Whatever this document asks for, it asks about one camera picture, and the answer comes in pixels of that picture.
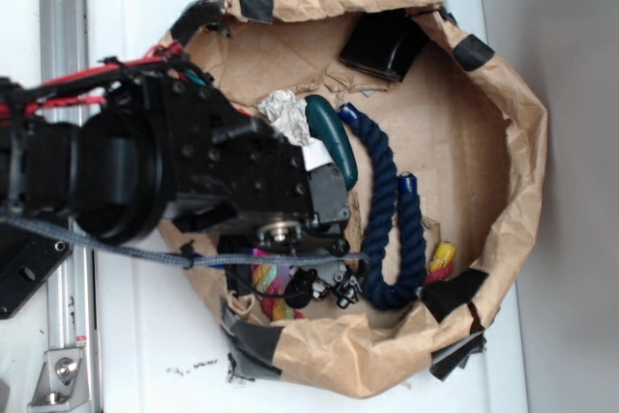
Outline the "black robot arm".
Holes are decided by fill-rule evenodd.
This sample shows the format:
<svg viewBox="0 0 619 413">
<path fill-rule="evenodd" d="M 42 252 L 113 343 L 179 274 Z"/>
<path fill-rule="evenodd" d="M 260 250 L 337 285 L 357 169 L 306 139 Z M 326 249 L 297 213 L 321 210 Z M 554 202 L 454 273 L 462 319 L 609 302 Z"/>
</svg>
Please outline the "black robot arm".
<svg viewBox="0 0 619 413">
<path fill-rule="evenodd" d="M 209 84 L 106 73 L 1 83 L 1 219 L 186 269 L 353 259 L 347 189 Z"/>
</svg>

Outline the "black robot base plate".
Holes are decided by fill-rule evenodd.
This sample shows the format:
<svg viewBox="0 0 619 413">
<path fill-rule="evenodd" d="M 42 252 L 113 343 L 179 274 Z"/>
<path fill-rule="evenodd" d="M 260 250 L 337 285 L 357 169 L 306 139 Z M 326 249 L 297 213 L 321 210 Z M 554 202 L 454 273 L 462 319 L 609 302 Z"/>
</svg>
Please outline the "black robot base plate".
<svg viewBox="0 0 619 413">
<path fill-rule="evenodd" d="M 71 254 L 63 241 L 1 226 L 1 319 L 14 317 Z"/>
</svg>

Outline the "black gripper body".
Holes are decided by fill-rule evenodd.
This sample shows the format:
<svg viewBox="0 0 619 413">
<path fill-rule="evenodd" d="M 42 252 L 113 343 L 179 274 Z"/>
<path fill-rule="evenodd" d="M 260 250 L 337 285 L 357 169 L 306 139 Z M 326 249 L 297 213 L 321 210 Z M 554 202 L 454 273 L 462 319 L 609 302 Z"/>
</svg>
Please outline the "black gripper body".
<svg viewBox="0 0 619 413">
<path fill-rule="evenodd" d="M 324 145 L 290 143 L 212 85 L 169 76 L 152 82 L 161 102 L 149 114 L 169 188 L 163 219 L 186 234 L 289 256 L 302 270 L 288 292 L 294 307 L 327 292 L 341 308 L 357 302 L 364 269 L 343 263 L 351 209 L 342 172 Z"/>
</svg>

